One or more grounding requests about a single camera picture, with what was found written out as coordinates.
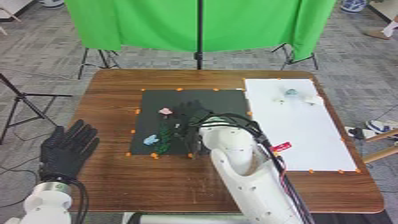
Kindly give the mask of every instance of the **wooden table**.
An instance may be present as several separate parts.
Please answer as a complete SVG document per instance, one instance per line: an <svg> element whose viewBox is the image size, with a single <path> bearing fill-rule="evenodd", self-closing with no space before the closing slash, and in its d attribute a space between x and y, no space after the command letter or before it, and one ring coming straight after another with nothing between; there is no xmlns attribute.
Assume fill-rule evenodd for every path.
<svg viewBox="0 0 398 224"><path fill-rule="evenodd" d="M310 212L381 211L378 188L312 74L285 71L193 70L101 70L95 73L72 119L83 119L95 126L101 138L99 148L79 174L90 195L90 211L237 212L207 156L196 160L186 159L184 156L161 156L159 160L152 160L149 156L127 157L125 152L141 89L244 88L241 78L312 79L324 98L328 113L362 173L287 173Z"/></svg>

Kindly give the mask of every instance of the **black mat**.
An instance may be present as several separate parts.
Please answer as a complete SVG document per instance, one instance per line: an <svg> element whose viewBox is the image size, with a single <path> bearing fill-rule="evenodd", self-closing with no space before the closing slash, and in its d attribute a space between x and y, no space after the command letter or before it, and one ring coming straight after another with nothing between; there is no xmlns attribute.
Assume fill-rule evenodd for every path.
<svg viewBox="0 0 398 224"><path fill-rule="evenodd" d="M246 117L246 100L241 90L147 90L141 94L140 114L134 122L134 134L131 140L131 154L149 155L154 152L150 146L143 145L143 139L157 134L159 114L163 108L175 108L180 103L198 101L202 107L214 113L234 113ZM170 150L164 155L184 154L182 141L172 138Z"/></svg>

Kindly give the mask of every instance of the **tripod stand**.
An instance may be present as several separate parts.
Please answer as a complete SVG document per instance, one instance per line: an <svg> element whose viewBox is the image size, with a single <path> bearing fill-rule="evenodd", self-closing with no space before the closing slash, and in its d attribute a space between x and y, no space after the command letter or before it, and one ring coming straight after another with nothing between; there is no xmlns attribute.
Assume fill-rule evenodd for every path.
<svg viewBox="0 0 398 224"><path fill-rule="evenodd" d="M8 82L3 74L0 73L0 81L5 84L5 86L8 87L8 89L12 90L13 94L15 94L15 98L13 98L13 105L12 105L12 109L10 109L10 113L8 113L8 118L6 118L6 122L5 122L5 127L3 127L3 132L1 132L1 137L0 137L0 145L3 144L3 137L6 134L6 130L10 127L17 126L19 124L24 124L26 122L37 120L37 119L45 119L49 121L49 123L56 126L53 120L49 119L49 117L45 116L45 111L49 109L49 106L53 104L54 98L56 97L70 97L70 95L54 95L54 94L35 94L35 93L22 93L19 92L19 90L15 89L15 86L12 85L12 83ZM44 110L40 111L38 108L35 107L33 103L29 102L26 96L45 96L51 97L49 103L45 105ZM22 121L17 121L15 123L10 123L12 121L12 117L13 117L13 113L15 113L15 107L17 107L17 103L22 102L28 106L28 108L31 109L33 113L35 113L35 117L28 118Z"/></svg>

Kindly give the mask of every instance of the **gray carpet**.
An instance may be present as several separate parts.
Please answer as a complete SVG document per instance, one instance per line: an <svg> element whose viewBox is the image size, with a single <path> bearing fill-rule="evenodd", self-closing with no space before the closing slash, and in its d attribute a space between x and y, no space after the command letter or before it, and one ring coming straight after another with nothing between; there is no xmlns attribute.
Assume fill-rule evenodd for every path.
<svg viewBox="0 0 398 224"><path fill-rule="evenodd" d="M72 94L72 99L60 99L49 110L49 117L65 125L77 106L79 97L93 75L95 68L86 68L83 80L76 81L76 70L83 48L65 9L47 10L35 5L21 15L22 23L1 23L8 36L0 35L0 72L10 78L22 91ZM287 66L289 70L310 71L319 79L324 92L337 110L344 125L362 126L398 104L398 34L395 40L383 41L360 33L367 28L385 26L376 15L363 10L356 15L344 14L335 8L316 49L319 71L312 70L310 61ZM271 49L205 54L205 69L278 69L282 53ZM90 52L88 61L99 63ZM191 69L195 62L189 53L157 51L124 47L117 57L122 68ZM33 102L44 105L42 98ZM12 105L12 93L0 85L0 127L5 123ZM26 108L17 109L17 120L31 115ZM381 117L398 120L392 110ZM35 121L8 132L0 146L0 164L13 166L38 155L38 144L44 137L28 140L51 131L51 125ZM392 142L356 144L365 154ZM37 169L37 160L22 169ZM369 171L385 198L385 209L398 223L398 156L376 161ZM26 173L6 173L0 176L0 206L19 200L33 186L33 177ZM0 223L12 216L21 216L21 204L0 209ZM86 223L117 223L118 214L90 214Z"/></svg>

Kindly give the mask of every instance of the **white paper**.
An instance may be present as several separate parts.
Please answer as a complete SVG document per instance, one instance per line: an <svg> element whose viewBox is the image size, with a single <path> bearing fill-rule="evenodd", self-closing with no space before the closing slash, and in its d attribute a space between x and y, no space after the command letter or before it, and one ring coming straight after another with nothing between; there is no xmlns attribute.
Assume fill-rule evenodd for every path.
<svg viewBox="0 0 398 224"><path fill-rule="evenodd" d="M244 79L244 89L252 119L269 143L273 146L291 143L291 148L280 152L287 170L355 171L355 162L324 105L305 102L307 97L317 96L312 81ZM292 97L284 96L289 89L298 92Z"/></svg>

